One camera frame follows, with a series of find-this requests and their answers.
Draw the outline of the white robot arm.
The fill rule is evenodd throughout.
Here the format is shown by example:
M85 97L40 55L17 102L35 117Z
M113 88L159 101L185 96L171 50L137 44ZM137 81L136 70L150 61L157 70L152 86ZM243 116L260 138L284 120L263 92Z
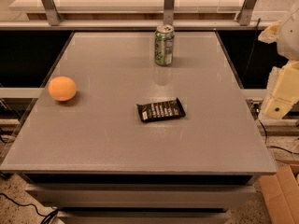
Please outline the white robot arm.
M259 115L282 119L299 101L299 2L281 20L265 28L258 40L276 42L278 54L288 60L281 68L271 70Z

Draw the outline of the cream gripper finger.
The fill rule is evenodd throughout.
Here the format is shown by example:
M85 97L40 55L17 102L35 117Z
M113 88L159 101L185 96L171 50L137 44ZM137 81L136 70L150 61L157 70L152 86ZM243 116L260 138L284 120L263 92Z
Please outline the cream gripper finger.
M299 102L299 62L288 61L283 67L273 67L263 99L262 118L282 119Z
M267 44L271 44L279 41L279 28L281 20L275 21L268 27L266 27L258 36L258 40Z

